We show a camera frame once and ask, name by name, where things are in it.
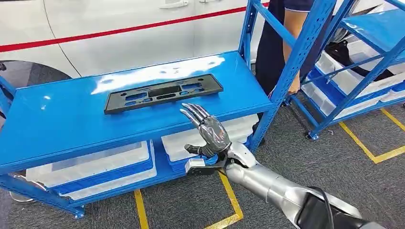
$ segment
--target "yellow floor tape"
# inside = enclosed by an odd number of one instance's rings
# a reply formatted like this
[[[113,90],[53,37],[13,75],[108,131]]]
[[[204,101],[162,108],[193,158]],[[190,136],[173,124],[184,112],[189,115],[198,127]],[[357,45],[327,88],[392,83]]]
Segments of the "yellow floor tape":
[[[229,184],[228,178],[221,173],[218,173],[218,174],[219,174],[219,177],[221,178],[222,184],[224,185],[228,198],[231,201],[235,214],[206,227],[206,229],[223,229],[223,228],[226,228],[229,225],[243,219],[242,209],[239,206],[238,200],[236,199],[235,193],[232,190],[231,184]],[[142,194],[139,189],[134,191],[134,197],[135,197],[135,202],[137,204],[137,209],[138,209],[140,228],[149,229],[148,218],[146,217],[145,206],[143,205],[143,198],[142,198]]]
[[[212,224],[211,226],[206,227],[205,229],[222,229],[226,228],[229,225],[236,223],[237,221],[243,219],[243,212],[239,206],[238,200],[235,197],[235,193],[232,190],[231,184],[229,184],[228,178],[222,173],[218,173],[221,178],[222,184],[225,187],[225,191],[228,194],[229,200],[231,201],[232,207],[234,208],[235,214],[230,217],[223,219],[217,223]]]
[[[405,125],[403,125],[398,119],[396,119],[392,114],[390,114],[387,110],[384,108],[381,109],[381,111],[389,118],[391,119],[397,126],[399,126],[402,130],[405,131]],[[360,148],[366,153],[366,155],[376,164],[388,160],[390,158],[393,158],[395,156],[398,156],[400,154],[405,153],[405,146],[400,147],[398,149],[394,149],[390,152],[381,154],[379,156],[374,156],[370,150],[367,149],[367,147],[359,140],[359,138],[354,135],[354,133],[346,126],[345,123],[340,122],[339,125],[343,128],[346,133],[352,137],[352,139],[355,141],[355,143],[360,146]]]
[[[146,217],[145,206],[143,206],[143,198],[139,189],[134,191],[134,197],[138,209],[140,228],[149,229],[148,218]]]

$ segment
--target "blue shelving unit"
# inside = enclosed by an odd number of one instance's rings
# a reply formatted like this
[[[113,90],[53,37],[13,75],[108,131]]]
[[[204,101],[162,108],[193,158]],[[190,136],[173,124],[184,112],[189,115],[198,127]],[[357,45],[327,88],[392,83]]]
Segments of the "blue shelving unit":
[[[387,2],[395,5],[396,7],[398,7],[398,9],[389,10],[381,13],[348,17],[348,14],[354,2],[355,0],[345,0],[343,2],[342,6],[340,7],[339,11],[337,12],[336,16],[333,18],[327,29],[327,35],[324,39],[322,49],[326,47],[328,41],[338,28],[344,28],[360,40],[364,41],[367,45],[371,46],[379,53],[379,55],[355,63],[351,66],[343,67],[328,74],[323,74],[317,68],[312,70],[307,80],[304,81],[302,84],[315,84],[320,90],[322,90],[322,92],[328,97],[328,99],[336,105],[336,108],[330,114],[325,115],[321,111],[320,107],[316,104],[316,102],[314,102],[305,93],[303,93],[305,94],[313,108],[315,108],[315,110],[320,114],[320,122],[315,120],[312,114],[305,108],[305,106],[295,95],[287,98],[286,103],[289,104],[290,102],[294,102],[312,123],[312,125],[314,125],[314,128],[309,131],[307,135],[308,138],[312,138],[313,140],[318,139],[319,132],[329,125],[333,125],[339,121],[364,114],[368,111],[405,101],[405,97],[398,98],[386,103],[379,101],[375,105],[371,105],[357,112],[336,118],[339,113],[345,108],[384,95],[391,89],[394,91],[399,90],[398,88],[402,88],[402,85],[405,84],[404,81],[397,85],[391,85],[389,87],[381,88],[378,91],[367,94],[365,96],[361,96],[360,98],[357,97],[370,83],[373,82],[373,80],[379,74],[381,74],[389,66],[405,62],[405,30],[400,29],[403,28],[403,21],[405,20],[405,4],[398,0],[387,0]],[[382,58],[381,61],[348,95],[343,93],[337,86],[337,84],[335,84],[331,80],[339,72],[380,58]]]
[[[260,0],[249,0],[236,51],[18,89],[0,81],[7,92],[0,91],[0,105],[5,107],[3,111],[7,117],[0,133],[0,187],[80,218],[84,216],[87,203],[182,177],[184,168],[173,169],[160,137],[193,128],[179,112],[183,102],[200,104],[220,121],[264,112],[255,134],[248,138],[250,150],[255,151],[335,2],[315,1],[297,39]],[[270,98],[250,71],[250,40],[258,12],[293,48]],[[224,87],[223,92],[120,114],[105,115],[103,112],[110,92],[206,73],[214,75]],[[83,199],[62,198],[56,191],[43,191],[8,175],[149,139],[154,142],[155,177]]]

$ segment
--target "white car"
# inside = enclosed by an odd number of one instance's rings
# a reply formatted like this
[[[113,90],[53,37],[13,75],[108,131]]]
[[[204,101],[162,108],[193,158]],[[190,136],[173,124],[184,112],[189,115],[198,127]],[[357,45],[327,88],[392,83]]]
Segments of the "white car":
[[[361,0],[355,11],[382,2]],[[77,78],[236,50],[245,6],[246,0],[0,0],[0,61],[40,63]],[[252,59],[263,22],[259,16]]]

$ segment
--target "person's hand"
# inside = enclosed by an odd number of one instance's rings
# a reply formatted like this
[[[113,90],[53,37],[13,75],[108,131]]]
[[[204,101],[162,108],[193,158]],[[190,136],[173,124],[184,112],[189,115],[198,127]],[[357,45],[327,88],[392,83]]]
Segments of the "person's hand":
[[[297,76],[294,78],[290,88],[288,89],[289,94],[295,94],[299,91],[300,82],[299,82],[299,77],[297,77]]]
[[[190,119],[207,143],[205,146],[186,144],[184,148],[189,153],[213,157],[231,146],[228,133],[214,116],[197,104],[182,104],[182,106],[186,109],[180,109],[180,112]]]

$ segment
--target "person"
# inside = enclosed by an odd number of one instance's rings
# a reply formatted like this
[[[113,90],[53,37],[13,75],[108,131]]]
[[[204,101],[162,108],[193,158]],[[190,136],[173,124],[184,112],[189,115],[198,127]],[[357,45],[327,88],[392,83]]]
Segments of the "person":
[[[268,10],[297,38],[313,3],[314,0],[271,0]],[[305,62],[293,80],[288,90],[289,94],[298,92],[300,89],[300,78],[305,77],[314,68],[330,19],[331,15],[327,18]],[[291,48],[289,45],[283,42],[277,32],[265,22],[257,50],[256,79],[268,96],[270,96],[276,86],[290,53]]]

